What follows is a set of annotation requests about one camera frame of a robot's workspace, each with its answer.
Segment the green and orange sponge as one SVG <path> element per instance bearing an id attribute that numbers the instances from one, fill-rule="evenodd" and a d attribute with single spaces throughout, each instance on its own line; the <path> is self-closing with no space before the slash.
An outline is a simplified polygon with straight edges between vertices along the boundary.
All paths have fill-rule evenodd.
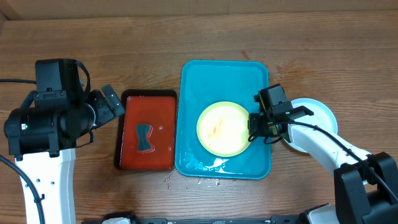
<path id="1" fill-rule="evenodd" d="M 149 124 L 139 123 L 136 125 L 138 152 L 147 153 L 152 151 L 153 147 L 149 141 L 149 138 L 152 134 L 152 130 L 153 127 Z"/>

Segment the yellow plate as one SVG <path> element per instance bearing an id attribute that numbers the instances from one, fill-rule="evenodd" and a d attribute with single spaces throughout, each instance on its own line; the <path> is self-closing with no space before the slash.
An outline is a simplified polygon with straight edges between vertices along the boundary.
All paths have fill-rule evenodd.
<path id="1" fill-rule="evenodd" d="M 213 103 L 203 110 L 197 121 L 199 142 L 216 156 L 237 156 L 250 145 L 248 119 L 247 110 L 237 103 Z"/>

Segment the light blue plate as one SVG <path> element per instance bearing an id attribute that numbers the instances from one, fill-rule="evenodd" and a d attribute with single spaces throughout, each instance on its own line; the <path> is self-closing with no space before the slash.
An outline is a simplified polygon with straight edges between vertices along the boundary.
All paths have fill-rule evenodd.
<path id="1" fill-rule="evenodd" d="M 298 98 L 292 100 L 292 106 L 294 108 L 304 106 L 313 112 L 313 115 L 296 119 L 297 122 L 318 126 L 329 133 L 337 134 L 338 125 L 335 115 L 322 102 L 311 98 Z M 325 154 L 333 153 L 330 146 L 326 145 L 326 143 L 331 143 L 331 139 L 322 132 L 306 126 L 294 126 L 292 139 L 290 142 L 287 140 L 284 140 L 284 142 L 300 152 L 307 153 L 310 151 L 311 154 L 316 152 L 318 154 L 321 152 Z"/>

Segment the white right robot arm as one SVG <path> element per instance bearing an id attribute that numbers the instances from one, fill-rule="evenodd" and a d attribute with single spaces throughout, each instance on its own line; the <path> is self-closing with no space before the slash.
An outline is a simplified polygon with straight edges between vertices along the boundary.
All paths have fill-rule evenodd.
<path id="1" fill-rule="evenodd" d="M 296 223 L 397 223 L 395 160 L 350 144 L 329 127 L 334 122 L 327 106 L 309 99 L 261 106 L 249 115 L 249 138 L 283 139 L 333 176 L 335 203 L 304 211 Z"/>

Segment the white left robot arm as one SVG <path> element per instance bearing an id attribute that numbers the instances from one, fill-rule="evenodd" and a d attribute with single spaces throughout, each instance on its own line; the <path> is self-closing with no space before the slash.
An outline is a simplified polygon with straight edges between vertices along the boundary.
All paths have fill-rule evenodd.
<path id="1" fill-rule="evenodd" d="M 4 123 L 10 161 L 24 194 L 28 223 L 76 223 L 73 172 L 77 140 L 120 117 L 124 107 L 111 85 L 91 89 L 81 84 L 79 71 L 88 73 L 74 59 L 38 60 L 36 90 Z"/>

